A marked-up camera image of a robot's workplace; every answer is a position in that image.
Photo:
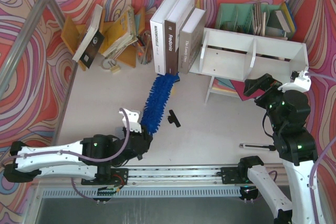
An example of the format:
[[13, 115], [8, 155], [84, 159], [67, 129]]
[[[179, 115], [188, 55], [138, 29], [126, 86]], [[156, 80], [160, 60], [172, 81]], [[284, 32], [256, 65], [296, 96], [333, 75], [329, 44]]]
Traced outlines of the black detached gripper part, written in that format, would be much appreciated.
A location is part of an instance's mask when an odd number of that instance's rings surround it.
[[170, 124], [174, 124], [176, 127], [181, 126], [181, 124], [180, 124], [180, 122], [179, 122], [178, 118], [176, 117], [173, 110], [169, 110], [169, 116], [167, 117], [167, 120]]

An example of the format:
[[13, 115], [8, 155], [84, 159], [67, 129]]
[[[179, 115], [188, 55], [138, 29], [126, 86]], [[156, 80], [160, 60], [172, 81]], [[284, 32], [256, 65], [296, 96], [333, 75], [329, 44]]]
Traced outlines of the blue microfiber duster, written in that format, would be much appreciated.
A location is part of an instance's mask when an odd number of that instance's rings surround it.
[[149, 134], [155, 134], [161, 124], [165, 106], [170, 97], [176, 75], [157, 75], [149, 92], [143, 109], [141, 125]]

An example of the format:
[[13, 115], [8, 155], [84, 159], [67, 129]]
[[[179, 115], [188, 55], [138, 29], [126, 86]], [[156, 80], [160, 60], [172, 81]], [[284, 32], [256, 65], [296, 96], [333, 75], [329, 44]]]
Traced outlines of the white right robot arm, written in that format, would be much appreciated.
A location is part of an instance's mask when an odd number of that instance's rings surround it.
[[238, 174], [252, 182], [268, 204], [274, 223], [325, 223], [317, 185], [317, 168], [328, 149], [317, 152], [316, 141], [305, 127], [310, 114], [308, 98], [312, 74], [307, 71], [292, 73], [292, 82], [281, 83], [270, 74], [257, 79], [246, 79], [244, 95], [257, 90], [264, 93], [255, 104], [266, 110], [270, 119], [276, 151], [287, 173], [291, 197], [287, 198], [269, 176], [258, 156], [241, 158]]

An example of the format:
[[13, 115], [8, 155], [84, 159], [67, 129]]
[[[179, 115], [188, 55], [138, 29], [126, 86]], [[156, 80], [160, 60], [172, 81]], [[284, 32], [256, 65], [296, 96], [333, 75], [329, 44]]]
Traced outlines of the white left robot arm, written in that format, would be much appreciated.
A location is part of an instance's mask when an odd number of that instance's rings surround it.
[[145, 127], [141, 132], [123, 129], [124, 138], [96, 134], [74, 143], [31, 147], [15, 141], [10, 156], [3, 160], [4, 177], [12, 183], [27, 183], [35, 178], [80, 178], [84, 185], [111, 185], [117, 175], [113, 169], [133, 158], [141, 160], [153, 140]]

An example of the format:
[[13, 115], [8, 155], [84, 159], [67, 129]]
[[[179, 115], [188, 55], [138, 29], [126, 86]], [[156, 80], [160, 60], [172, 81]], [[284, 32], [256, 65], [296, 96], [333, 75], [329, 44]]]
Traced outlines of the white wooden bookshelf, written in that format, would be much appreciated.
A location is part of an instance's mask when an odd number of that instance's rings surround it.
[[190, 72], [241, 82], [268, 73], [285, 84], [293, 71], [308, 69], [304, 43], [205, 28]]

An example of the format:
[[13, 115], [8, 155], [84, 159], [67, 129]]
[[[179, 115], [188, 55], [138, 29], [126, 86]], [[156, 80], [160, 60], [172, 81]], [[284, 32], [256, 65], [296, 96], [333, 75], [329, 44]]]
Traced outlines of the black white pen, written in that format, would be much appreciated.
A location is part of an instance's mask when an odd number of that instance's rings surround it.
[[251, 144], [251, 143], [240, 143], [240, 148], [249, 148], [251, 150], [266, 150], [270, 152], [276, 151], [274, 145], [266, 145], [266, 144]]

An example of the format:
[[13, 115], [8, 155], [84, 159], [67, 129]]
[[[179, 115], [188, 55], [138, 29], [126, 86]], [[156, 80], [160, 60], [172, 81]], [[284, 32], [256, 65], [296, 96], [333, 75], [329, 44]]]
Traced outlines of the teal paper sheets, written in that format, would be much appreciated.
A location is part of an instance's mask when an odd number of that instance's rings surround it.
[[237, 93], [231, 81], [224, 78], [214, 78], [212, 88], [228, 93]]

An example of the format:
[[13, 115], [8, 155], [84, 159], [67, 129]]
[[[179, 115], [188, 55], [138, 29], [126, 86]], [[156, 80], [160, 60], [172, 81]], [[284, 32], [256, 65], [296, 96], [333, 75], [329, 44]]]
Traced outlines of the blue black small eraser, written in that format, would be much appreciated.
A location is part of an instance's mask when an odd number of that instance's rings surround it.
[[180, 79], [180, 77], [179, 77], [179, 75], [176, 75], [176, 80], [175, 80], [175, 82], [179, 82], [181, 79]]

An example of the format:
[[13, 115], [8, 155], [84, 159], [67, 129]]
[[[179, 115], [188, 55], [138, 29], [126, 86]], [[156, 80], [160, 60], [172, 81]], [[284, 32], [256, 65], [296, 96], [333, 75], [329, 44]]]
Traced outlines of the blue yellow folders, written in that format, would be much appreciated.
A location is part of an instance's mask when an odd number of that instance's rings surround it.
[[275, 10], [275, 14], [283, 31], [288, 34], [294, 34], [296, 32], [297, 26], [286, 2], [283, 2], [279, 9]]

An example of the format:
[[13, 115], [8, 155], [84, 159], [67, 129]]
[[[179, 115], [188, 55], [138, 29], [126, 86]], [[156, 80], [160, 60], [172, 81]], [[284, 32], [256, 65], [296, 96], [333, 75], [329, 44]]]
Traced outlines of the teal desk organizer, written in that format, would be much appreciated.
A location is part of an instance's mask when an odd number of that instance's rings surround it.
[[254, 4], [222, 3], [217, 13], [215, 28], [244, 34], [291, 39], [294, 34], [288, 34], [282, 30], [275, 14], [275, 10], [279, 9], [280, 5], [260, 2]]

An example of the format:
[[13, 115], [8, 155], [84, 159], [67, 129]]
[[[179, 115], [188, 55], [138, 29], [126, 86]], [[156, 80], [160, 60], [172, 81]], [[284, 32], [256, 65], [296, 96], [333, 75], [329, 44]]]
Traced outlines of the clear pencil cup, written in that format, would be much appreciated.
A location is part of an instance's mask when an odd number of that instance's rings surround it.
[[138, 35], [137, 46], [137, 59], [142, 65], [151, 63], [153, 59], [152, 39], [150, 31], [145, 31], [142, 35]]

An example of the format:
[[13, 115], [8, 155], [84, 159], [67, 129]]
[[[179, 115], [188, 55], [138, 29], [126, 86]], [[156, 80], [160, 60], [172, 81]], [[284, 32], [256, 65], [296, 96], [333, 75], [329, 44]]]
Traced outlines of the yellow worn books stack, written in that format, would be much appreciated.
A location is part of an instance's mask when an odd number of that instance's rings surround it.
[[136, 41], [134, 9], [128, 5], [120, 17], [104, 32], [101, 54], [115, 59], [128, 45]]

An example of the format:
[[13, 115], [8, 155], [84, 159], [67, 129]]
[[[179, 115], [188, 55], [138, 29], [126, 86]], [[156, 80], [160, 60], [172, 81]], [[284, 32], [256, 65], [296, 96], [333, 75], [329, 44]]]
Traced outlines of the white book black cover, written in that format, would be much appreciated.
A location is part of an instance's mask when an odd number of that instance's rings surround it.
[[104, 40], [104, 35], [100, 32], [102, 11], [102, 6], [96, 4], [79, 35], [78, 47], [72, 58], [76, 62], [81, 62], [87, 69], [93, 63]]

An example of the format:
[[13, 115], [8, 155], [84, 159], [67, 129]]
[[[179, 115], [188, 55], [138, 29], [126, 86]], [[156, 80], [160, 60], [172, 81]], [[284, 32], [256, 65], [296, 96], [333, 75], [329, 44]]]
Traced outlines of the taupe Lonely Ones book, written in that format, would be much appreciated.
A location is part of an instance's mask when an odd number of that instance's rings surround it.
[[194, 8], [179, 33], [178, 71], [187, 74], [202, 47], [206, 10]]

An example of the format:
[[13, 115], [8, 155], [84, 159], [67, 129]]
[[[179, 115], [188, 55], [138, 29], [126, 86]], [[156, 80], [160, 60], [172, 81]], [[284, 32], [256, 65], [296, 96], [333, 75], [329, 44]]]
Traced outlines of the white Mademoiselle book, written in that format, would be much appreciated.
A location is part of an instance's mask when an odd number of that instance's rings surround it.
[[154, 69], [157, 74], [165, 75], [165, 32], [164, 21], [177, 0], [163, 0], [150, 19]]

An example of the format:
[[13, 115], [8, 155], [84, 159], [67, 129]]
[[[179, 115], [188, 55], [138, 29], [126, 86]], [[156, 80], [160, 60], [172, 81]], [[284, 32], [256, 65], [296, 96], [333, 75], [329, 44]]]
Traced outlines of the yellow wooden book rack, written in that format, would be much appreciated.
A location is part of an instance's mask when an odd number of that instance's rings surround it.
[[104, 21], [105, 12], [97, 4], [82, 25], [75, 25], [68, 16], [61, 32], [62, 40], [83, 71], [90, 68], [98, 54], [134, 68], [136, 48], [133, 44], [145, 29], [145, 8], [141, 7], [135, 14], [133, 7], [128, 6], [114, 22]]

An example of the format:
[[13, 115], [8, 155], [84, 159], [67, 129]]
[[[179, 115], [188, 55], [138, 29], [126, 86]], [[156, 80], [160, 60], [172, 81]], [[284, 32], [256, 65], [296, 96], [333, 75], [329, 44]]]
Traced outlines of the brown Fredonia book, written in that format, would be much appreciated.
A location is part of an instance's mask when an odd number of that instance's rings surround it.
[[194, 6], [195, 0], [177, 0], [165, 18], [165, 68], [167, 74], [174, 76], [178, 72], [179, 33]]

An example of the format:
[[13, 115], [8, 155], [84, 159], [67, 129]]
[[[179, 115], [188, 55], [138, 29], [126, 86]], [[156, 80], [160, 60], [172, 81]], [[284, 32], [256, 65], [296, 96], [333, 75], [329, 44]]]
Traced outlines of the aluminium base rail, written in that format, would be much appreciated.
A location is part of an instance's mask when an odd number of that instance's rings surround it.
[[100, 202], [112, 198], [241, 197], [255, 200], [258, 187], [237, 176], [235, 167], [123, 167], [112, 185], [75, 186], [67, 180], [52, 186], [39, 184], [36, 198], [83, 198]]

